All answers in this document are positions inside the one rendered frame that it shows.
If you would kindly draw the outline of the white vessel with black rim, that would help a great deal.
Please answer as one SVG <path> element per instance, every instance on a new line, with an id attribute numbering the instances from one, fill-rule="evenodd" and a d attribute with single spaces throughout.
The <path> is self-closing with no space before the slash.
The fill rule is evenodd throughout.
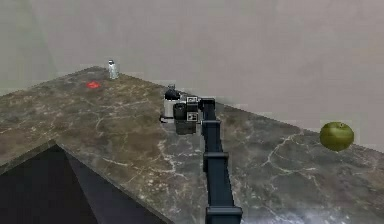
<path id="1" fill-rule="evenodd" d="M 164 111 L 162 116 L 174 118 L 173 106 L 180 101 L 180 98 L 180 93 L 175 89 L 175 85 L 170 84 L 164 94 Z"/>

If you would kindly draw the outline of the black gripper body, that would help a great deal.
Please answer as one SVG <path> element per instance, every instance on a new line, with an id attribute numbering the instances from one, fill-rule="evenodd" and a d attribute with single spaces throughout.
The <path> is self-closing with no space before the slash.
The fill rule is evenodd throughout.
<path id="1" fill-rule="evenodd" d="M 198 121 L 198 112 L 189 111 L 186 103 L 173 106 L 174 124 L 178 135 L 194 134 Z"/>

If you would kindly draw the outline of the green apple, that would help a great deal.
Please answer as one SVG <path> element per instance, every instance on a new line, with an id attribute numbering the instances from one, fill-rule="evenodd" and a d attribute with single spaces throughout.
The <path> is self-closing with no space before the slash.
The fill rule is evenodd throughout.
<path id="1" fill-rule="evenodd" d="M 352 128 L 344 122 L 326 123 L 320 130 L 320 143 L 331 151 L 343 151 L 355 140 Z"/>

